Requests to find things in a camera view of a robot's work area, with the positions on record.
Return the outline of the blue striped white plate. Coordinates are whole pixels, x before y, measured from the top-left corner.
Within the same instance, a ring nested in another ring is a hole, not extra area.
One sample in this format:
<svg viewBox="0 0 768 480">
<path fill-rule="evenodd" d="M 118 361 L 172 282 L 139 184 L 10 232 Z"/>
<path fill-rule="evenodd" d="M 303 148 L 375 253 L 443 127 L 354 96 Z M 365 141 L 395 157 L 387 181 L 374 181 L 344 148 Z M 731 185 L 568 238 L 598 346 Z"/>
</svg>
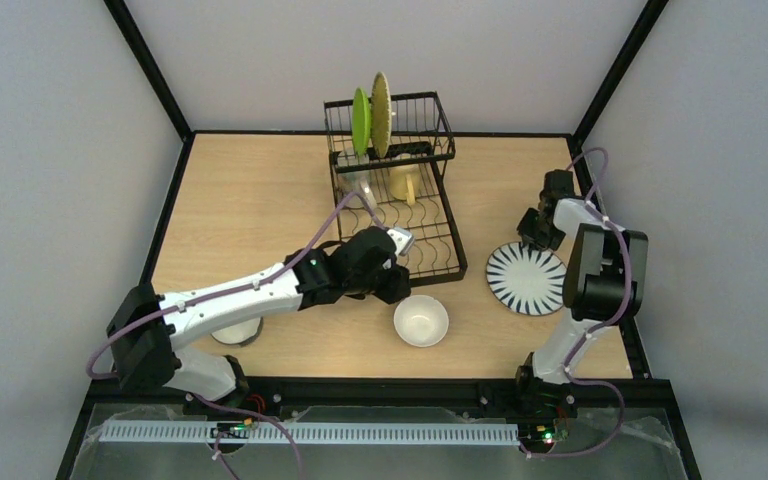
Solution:
<svg viewBox="0 0 768 480">
<path fill-rule="evenodd" d="M 493 296 L 508 310 L 546 316 L 563 307 L 566 264 L 552 252 L 520 242 L 499 246 L 488 257 L 485 277 Z"/>
</svg>

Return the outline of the clear glass cup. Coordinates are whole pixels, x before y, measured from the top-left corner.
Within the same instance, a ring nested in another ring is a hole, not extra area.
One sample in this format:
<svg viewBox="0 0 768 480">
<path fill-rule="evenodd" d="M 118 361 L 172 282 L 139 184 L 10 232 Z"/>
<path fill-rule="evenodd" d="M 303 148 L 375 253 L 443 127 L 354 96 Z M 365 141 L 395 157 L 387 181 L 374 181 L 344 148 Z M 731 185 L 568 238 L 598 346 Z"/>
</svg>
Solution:
<svg viewBox="0 0 768 480">
<path fill-rule="evenodd" d="M 343 194 L 356 193 L 356 197 L 347 203 L 348 208 L 360 209 L 364 202 L 372 209 L 377 207 L 377 200 L 370 183 L 369 164 L 366 154 L 358 154 L 352 148 L 347 148 L 337 158 L 338 167 L 361 166 L 360 170 L 337 174 L 338 184 Z"/>
</svg>

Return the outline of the yellow mug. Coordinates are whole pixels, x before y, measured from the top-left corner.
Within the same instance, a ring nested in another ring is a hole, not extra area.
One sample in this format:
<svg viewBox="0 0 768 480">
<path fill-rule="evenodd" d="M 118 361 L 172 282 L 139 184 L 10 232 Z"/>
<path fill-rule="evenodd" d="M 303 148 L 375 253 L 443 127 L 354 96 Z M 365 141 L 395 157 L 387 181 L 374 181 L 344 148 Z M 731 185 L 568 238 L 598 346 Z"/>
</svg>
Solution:
<svg viewBox="0 0 768 480">
<path fill-rule="evenodd" d="M 418 164 L 401 165 L 389 169 L 388 191 L 396 199 L 409 206 L 416 203 L 421 184 Z"/>
</svg>

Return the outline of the black wire dish rack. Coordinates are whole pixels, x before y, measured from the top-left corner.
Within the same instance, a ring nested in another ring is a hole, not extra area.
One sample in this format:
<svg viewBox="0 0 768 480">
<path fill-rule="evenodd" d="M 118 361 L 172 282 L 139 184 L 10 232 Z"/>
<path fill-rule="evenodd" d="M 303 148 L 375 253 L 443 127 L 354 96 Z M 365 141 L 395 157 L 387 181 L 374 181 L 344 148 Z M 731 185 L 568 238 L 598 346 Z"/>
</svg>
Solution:
<svg viewBox="0 0 768 480">
<path fill-rule="evenodd" d="M 414 287 L 459 281 L 467 270 L 465 250 L 444 187 L 444 174 L 456 153 L 454 136 L 439 95 L 433 91 L 391 98 L 388 150 L 354 148 L 350 100 L 324 105 L 324 124 L 333 196 L 356 195 L 341 211 L 341 240 L 371 226 L 366 208 L 387 226 L 408 230 L 415 239 L 399 262 Z"/>
</svg>

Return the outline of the green plate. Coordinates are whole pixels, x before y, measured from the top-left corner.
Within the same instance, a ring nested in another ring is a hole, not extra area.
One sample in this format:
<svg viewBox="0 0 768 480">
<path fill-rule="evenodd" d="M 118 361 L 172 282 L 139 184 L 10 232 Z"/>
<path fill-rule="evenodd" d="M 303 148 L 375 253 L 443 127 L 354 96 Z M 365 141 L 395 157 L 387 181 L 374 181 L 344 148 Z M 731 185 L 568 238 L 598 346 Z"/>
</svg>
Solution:
<svg viewBox="0 0 768 480">
<path fill-rule="evenodd" d="M 352 101 L 351 138 L 358 156 L 365 156 L 369 148 L 372 127 L 371 105 L 366 91 L 357 87 Z"/>
</svg>

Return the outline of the round bamboo tray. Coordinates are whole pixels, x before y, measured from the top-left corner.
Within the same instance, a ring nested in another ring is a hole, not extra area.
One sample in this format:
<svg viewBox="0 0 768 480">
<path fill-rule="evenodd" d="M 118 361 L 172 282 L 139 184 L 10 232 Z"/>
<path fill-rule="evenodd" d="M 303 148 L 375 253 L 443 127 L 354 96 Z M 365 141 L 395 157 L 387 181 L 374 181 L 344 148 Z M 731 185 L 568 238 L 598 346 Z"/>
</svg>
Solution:
<svg viewBox="0 0 768 480">
<path fill-rule="evenodd" d="M 386 75 L 376 73 L 370 96 L 371 130 L 370 140 L 378 158 L 387 156 L 392 134 L 392 105 L 389 82 Z"/>
</svg>

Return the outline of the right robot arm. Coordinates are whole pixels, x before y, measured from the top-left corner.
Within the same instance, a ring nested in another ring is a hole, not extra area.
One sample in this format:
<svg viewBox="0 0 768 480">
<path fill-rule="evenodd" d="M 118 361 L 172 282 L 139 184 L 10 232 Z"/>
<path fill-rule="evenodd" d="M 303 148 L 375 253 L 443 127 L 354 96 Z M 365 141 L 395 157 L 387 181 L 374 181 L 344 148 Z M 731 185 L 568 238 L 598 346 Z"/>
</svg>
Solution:
<svg viewBox="0 0 768 480">
<path fill-rule="evenodd" d="M 578 384 L 577 363 L 620 320 L 642 304 L 649 238 L 616 224 L 587 197 L 577 196 L 573 173 L 545 174 L 539 204 L 521 219 L 517 233 L 527 247 L 556 251 L 573 241 L 561 295 L 563 317 L 549 340 L 522 366 L 524 380 L 540 387 Z"/>
</svg>

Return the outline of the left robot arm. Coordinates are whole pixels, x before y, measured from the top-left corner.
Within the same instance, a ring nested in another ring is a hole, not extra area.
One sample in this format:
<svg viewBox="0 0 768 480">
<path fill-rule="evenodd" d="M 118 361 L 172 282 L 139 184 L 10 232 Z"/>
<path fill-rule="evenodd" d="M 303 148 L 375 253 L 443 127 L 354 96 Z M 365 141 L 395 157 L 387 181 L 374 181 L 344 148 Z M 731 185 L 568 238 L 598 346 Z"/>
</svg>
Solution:
<svg viewBox="0 0 768 480">
<path fill-rule="evenodd" d="M 386 304 L 406 298 L 410 272 L 399 265 L 414 244 L 401 228 L 368 227 L 345 242 L 302 249 L 256 274 L 202 289 L 158 294 L 132 288 L 106 334 L 114 373 L 124 392 L 161 387 L 210 401 L 247 390 L 238 361 L 207 354 L 193 342 L 217 331 L 276 314 L 372 295 Z"/>
</svg>

